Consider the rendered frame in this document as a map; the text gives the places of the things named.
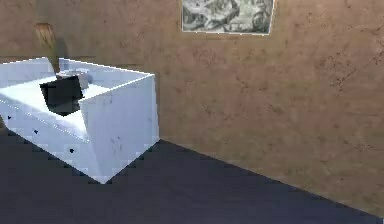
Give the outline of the grey round object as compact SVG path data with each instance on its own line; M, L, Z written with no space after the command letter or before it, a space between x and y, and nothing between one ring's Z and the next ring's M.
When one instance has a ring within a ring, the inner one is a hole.
M79 79L79 85L82 90L87 89L90 84L91 76L90 70L85 68L68 69L60 71L56 74L57 78L67 78L77 76Z

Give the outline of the black box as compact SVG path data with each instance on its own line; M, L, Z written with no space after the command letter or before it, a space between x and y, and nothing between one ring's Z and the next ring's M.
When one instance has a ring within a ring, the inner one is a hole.
M40 84L48 109L60 116L67 116L80 109L83 98L79 78L70 76Z

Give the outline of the grey framed wall picture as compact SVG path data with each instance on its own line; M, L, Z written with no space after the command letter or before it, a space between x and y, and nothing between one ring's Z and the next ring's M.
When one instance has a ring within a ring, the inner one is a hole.
M181 30L269 35L275 0L181 0Z

